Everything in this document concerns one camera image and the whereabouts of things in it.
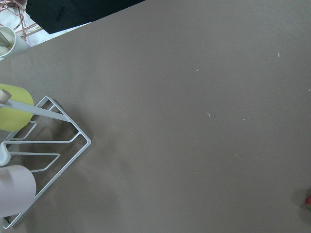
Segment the yellow-green cup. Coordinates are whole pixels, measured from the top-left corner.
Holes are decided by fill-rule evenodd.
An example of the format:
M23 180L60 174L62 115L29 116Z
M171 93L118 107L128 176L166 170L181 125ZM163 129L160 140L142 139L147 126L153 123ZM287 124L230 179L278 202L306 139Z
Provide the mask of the yellow-green cup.
M33 106L34 101L31 94L24 88L0 84L0 88L8 91L12 97L11 100L22 102ZM0 129L7 132L18 131L25 127L33 117L32 113L1 107L0 108Z

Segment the pink cup on rack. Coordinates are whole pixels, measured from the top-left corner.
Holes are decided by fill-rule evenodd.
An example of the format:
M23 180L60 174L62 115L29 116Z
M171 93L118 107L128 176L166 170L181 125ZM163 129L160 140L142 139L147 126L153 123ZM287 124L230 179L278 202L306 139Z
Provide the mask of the pink cup on rack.
M13 165L0 169L1 217L25 212L32 205L35 194L35 178L26 167Z

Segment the white paper cup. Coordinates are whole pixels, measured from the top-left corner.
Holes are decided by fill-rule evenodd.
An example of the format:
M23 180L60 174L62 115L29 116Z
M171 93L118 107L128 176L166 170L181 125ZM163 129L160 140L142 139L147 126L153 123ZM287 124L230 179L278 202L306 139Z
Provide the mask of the white paper cup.
M0 57L5 58L11 55L16 43L14 31L6 26L0 27Z

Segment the black monitor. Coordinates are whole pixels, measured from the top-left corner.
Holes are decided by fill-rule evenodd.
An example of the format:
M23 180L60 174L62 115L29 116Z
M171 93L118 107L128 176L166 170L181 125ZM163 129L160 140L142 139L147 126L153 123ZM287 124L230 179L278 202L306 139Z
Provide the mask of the black monitor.
M47 33L52 34L141 3L140 0L29 0L26 13Z

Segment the red strawberry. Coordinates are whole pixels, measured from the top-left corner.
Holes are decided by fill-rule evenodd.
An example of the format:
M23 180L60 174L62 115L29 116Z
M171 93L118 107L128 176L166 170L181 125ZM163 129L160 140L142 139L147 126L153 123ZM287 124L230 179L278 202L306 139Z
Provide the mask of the red strawberry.
M311 211L311 195L309 195L305 200L306 207L309 211Z

